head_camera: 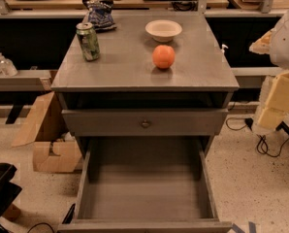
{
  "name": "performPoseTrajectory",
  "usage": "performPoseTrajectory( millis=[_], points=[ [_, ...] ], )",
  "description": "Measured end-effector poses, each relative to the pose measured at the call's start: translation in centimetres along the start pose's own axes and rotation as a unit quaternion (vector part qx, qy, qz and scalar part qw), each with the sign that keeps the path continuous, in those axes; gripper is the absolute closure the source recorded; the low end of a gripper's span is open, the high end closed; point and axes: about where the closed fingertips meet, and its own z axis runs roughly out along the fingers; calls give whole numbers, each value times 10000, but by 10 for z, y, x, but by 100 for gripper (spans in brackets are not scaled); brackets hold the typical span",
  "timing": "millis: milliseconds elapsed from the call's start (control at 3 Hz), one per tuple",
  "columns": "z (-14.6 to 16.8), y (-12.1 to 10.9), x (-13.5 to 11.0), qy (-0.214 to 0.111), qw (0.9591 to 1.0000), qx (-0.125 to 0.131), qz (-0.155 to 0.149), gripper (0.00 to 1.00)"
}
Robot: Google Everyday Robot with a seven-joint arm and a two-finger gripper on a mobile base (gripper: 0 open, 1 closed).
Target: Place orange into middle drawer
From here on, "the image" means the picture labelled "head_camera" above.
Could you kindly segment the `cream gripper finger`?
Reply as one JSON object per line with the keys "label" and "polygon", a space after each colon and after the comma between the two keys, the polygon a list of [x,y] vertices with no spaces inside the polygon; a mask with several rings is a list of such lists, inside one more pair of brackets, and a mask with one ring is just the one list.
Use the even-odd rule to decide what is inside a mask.
{"label": "cream gripper finger", "polygon": [[269,54],[273,31],[269,30],[256,42],[252,43],[249,50],[257,54]]}
{"label": "cream gripper finger", "polygon": [[286,114],[272,108],[257,108],[254,117],[254,128],[257,130],[275,130]]}

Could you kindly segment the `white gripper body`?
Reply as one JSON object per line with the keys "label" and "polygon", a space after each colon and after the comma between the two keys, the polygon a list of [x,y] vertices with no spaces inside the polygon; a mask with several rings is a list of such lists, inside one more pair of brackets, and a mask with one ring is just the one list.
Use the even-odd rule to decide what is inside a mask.
{"label": "white gripper body", "polygon": [[289,71],[266,77],[265,112],[289,113]]}

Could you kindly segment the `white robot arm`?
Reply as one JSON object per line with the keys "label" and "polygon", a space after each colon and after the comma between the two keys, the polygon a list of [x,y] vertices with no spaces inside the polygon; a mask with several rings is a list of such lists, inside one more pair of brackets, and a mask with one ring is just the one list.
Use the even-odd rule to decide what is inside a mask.
{"label": "white robot arm", "polygon": [[289,10],[249,50],[258,54],[268,54],[271,63],[284,69],[275,77],[267,76],[262,83],[260,104],[256,109],[252,131],[268,134],[289,114]]}

